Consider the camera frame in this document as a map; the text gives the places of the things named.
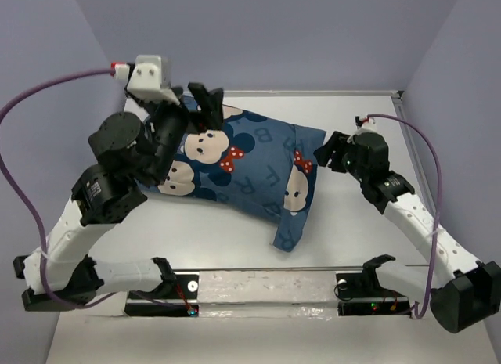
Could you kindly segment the blue letter-print pillowcase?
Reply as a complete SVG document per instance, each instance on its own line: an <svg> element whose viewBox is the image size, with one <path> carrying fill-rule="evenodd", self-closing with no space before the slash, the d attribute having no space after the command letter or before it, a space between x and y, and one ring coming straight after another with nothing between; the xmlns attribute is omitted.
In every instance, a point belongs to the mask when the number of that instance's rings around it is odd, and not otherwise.
<svg viewBox="0 0 501 364"><path fill-rule="evenodd" d="M291 252L312 205L318 163L314 152L326 132L222 107L220 131L186 135L166 179L153 193L228 204L275 222L272 245Z"/></svg>

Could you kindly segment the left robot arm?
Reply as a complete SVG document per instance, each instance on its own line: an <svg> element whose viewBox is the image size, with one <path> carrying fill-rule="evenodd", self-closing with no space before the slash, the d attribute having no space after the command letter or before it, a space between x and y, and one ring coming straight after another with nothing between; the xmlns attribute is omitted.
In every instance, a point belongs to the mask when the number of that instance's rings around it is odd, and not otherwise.
<svg viewBox="0 0 501 364"><path fill-rule="evenodd" d="M144 188L167 178L186 134L222 128L223 90L207 90L201 83L190 83L188 89L196 103L193 109L184 104L181 87L173 89L173 102L133 95L149 114L147 121L132 112L116 112L89 136L96 163L75 182L63 213L42 234L39 248L13 262L17 277L27 284L22 294L26 311L89 308L119 292L155 302L178 289L165 258L106 263L89 252L146 202Z"/></svg>

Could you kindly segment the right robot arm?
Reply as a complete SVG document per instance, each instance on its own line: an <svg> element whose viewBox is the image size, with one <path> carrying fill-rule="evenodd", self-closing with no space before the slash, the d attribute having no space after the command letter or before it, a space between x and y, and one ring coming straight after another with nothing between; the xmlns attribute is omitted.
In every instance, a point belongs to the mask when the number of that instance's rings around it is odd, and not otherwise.
<svg viewBox="0 0 501 364"><path fill-rule="evenodd" d="M376 132L334 132L315 158L321 167L348 173L362 195L394 224L428 261L429 276L381 255L363 265L360 285L370 295L395 291L431 308L435 320L459 333L500 310L500 267L484 263L462 247L416 195L411 184L390 169L389 148Z"/></svg>

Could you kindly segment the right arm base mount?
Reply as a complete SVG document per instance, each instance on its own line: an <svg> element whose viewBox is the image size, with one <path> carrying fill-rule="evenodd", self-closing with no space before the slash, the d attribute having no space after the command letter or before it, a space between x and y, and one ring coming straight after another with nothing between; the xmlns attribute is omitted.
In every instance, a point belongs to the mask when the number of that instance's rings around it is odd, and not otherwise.
<svg viewBox="0 0 501 364"><path fill-rule="evenodd" d="M407 315L411 304L407 296L380 285L377 270L396 258L382 254L366 261L359 271L338 272L333 294L338 299L339 316Z"/></svg>

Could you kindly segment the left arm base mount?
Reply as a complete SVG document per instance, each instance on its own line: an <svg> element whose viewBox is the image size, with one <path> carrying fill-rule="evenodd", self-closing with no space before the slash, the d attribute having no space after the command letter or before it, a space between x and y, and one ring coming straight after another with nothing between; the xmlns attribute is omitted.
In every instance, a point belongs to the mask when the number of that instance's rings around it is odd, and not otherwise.
<svg viewBox="0 0 501 364"><path fill-rule="evenodd" d="M129 317L194 318L199 315L200 273L176 272L178 283L169 291L156 291L146 299L129 292L123 312Z"/></svg>

